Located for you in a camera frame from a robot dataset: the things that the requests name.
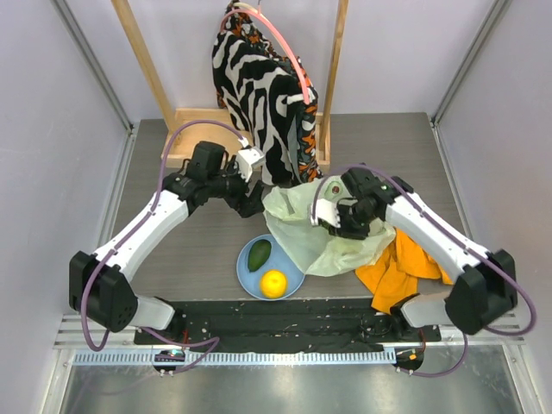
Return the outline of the pale green plastic bag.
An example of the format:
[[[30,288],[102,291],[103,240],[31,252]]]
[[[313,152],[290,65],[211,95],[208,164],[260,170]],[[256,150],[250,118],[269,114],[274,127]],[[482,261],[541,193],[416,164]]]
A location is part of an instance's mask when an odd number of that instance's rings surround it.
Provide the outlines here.
[[[331,277],[375,264],[394,241],[395,229],[375,219],[370,223],[368,238],[351,240],[313,226],[310,206],[319,182],[314,179],[291,188],[272,188],[262,200],[269,232],[308,275]]]

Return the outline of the green fake avocado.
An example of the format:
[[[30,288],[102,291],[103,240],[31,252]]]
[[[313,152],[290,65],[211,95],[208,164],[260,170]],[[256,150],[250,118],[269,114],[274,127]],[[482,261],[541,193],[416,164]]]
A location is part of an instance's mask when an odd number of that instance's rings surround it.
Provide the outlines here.
[[[272,252],[272,243],[267,239],[259,239],[253,243],[248,253],[248,270],[258,271],[269,259]]]

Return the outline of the yellow fake orange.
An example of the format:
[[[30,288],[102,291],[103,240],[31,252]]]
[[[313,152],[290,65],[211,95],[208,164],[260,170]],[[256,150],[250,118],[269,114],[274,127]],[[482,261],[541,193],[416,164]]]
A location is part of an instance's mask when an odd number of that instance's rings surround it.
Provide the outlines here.
[[[285,296],[288,280],[284,273],[271,269],[260,278],[260,292],[265,298],[277,299]]]

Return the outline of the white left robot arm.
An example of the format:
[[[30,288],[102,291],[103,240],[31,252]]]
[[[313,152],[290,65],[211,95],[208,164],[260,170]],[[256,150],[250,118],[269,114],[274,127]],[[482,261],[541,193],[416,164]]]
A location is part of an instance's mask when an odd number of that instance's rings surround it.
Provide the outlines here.
[[[162,180],[146,207],[115,237],[92,254],[77,252],[69,264],[69,305],[116,333],[147,327],[166,344],[184,332],[174,306],[135,294],[130,285],[141,263],[175,227],[212,198],[220,198],[242,217],[262,212],[263,184],[249,184],[264,154],[246,146],[231,158],[225,148],[199,142],[182,171]]]

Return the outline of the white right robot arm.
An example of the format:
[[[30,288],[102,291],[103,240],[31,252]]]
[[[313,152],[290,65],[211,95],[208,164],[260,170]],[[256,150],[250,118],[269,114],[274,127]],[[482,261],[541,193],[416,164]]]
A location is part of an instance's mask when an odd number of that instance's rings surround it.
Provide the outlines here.
[[[363,240],[379,219],[409,236],[452,282],[449,292],[415,293],[393,305],[389,328],[394,337],[407,341],[421,327],[447,323],[471,336],[518,305],[515,261],[506,251],[491,252],[471,241],[399,177],[354,165],[341,180],[346,200],[317,199],[310,213],[314,224],[331,235]]]

